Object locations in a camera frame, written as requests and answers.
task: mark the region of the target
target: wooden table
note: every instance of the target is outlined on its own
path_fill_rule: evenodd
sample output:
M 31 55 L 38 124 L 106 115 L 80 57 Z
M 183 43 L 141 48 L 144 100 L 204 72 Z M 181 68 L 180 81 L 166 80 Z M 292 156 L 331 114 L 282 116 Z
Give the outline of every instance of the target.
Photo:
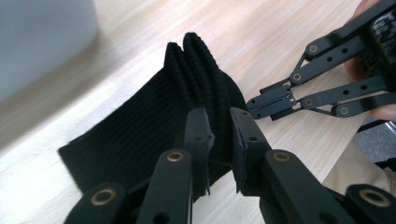
M 163 66 L 166 44 L 196 32 L 245 99 L 287 77 L 305 45 L 343 25 L 358 0 L 97 0 L 92 45 L 0 105 L 0 223 L 61 223 L 81 197 L 57 149 L 134 95 Z M 342 67 L 295 93 L 347 83 Z M 304 111 L 258 120 L 273 148 L 295 153 L 322 181 L 364 115 Z M 235 194 L 228 174 L 193 208 L 193 223 L 263 223 L 258 199 Z

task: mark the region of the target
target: metal linkage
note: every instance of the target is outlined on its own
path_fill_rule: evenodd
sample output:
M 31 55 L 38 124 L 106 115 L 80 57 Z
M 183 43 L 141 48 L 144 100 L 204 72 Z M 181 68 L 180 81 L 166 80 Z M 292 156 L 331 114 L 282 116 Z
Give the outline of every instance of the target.
M 272 150 L 253 117 L 231 109 L 233 173 L 244 196 L 259 196 L 265 223 L 395 223 L 396 198 L 368 185 L 346 196 L 324 188 L 291 152 Z
M 187 116 L 183 148 L 192 156 L 193 196 L 201 197 L 206 192 L 210 193 L 208 155 L 214 141 L 205 109 L 192 110 Z
M 127 217 L 125 187 L 104 183 L 86 191 L 69 213 L 66 224 L 115 224 Z
M 191 155 L 186 150 L 168 150 L 158 159 L 137 224 L 191 223 Z
M 395 5 L 393 0 L 380 1 L 343 27 L 308 44 L 288 78 L 260 90 L 261 95 L 247 102 L 253 118 L 271 116 L 276 120 L 303 109 L 347 118 L 381 105 L 395 104 L 394 95 L 368 96 L 396 91 L 396 17 L 392 11 Z M 370 78 L 294 99 L 293 87 L 354 57 L 365 62 Z M 362 96 L 368 97 L 345 103 Z M 332 109 L 319 109 L 323 105 L 332 105 Z

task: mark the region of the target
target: screw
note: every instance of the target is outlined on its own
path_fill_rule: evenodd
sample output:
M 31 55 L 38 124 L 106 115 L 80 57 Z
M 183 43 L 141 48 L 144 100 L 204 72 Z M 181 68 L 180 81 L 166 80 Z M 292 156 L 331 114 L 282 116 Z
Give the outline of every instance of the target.
M 378 207 L 388 207 L 390 206 L 389 199 L 382 193 L 372 190 L 372 189 L 361 189 L 359 190 L 359 195 L 367 203 L 373 204 Z
M 316 46 L 316 45 L 311 45 L 311 46 L 309 47 L 309 51 L 311 51 L 312 53 L 317 52 L 317 51 L 318 51 L 318 46 Z
M 314 102 L 311 99 L 306 99 L 305 104 L 306 105 L 312 105 Z
M 298 81 L 298 80 L 300 80 L 301 79 L 301 75 L 300 74 L 294 74 L 293 75 L 293 78 L 294 78 L 294 80 L 296 80 L 296 81 Z
M 343 106 L 340 108 L 340 113 L 343 115 L 346 115 L 347 113 L 349 113 L 349 110 L 348 110 L 348 108 Z
M 289 161 L 290 156 L 283 152 L 277 152 L 274 154 L 274 159 L 277 161 Z
M 166 156 L 166 159 L 169 161 L 182 161 L 184 159 L 184 155 L 180 152 L 172 152 Z
M 105 205 L 113 201 L 117 196 L 114 189 L 101 189 L 91 197 L 91 203 L 96 206 Z

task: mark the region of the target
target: wooden surface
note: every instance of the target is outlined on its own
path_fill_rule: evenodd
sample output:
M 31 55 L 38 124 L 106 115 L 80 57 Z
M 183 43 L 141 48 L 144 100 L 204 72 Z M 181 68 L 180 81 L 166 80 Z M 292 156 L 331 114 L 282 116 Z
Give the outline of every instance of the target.
M 196 32 L 248 100 L 287 77 L 310 41 L 343 25 L 358 0 L 97 0 L 100 31 L 74 60 L 0 105 L 0 223 L 62 223 L 80 198 L 57 149 L 88 131 L 162 68 L 167 42 Z M 342 67 L 296 90 L 347 83 Z M 294 152 L 319 181 L 364 115 L 299 112 L 258 120 L 273 148 Z M 228 174 L 193 208 L 193 223 L 263 223 L 258 199 Z

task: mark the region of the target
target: ribbed fabric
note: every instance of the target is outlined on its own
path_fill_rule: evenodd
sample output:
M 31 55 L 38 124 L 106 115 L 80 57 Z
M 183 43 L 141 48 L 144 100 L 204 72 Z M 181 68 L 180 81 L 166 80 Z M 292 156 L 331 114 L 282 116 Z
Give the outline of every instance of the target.
M 206 109 L 216 136 L 209 155 L 210 182 L 230 170 L 230 106 L 246 109 L 242 93 L 219 70 L 199 36 L 186 34 L 183 48 L 168 44 L 161 71 L 111 115 L 60 149 L 82 191 L 104 182 L 129 188 L 149 178 L 158 157 L 184 131 L 187 113 L 197 107 Z

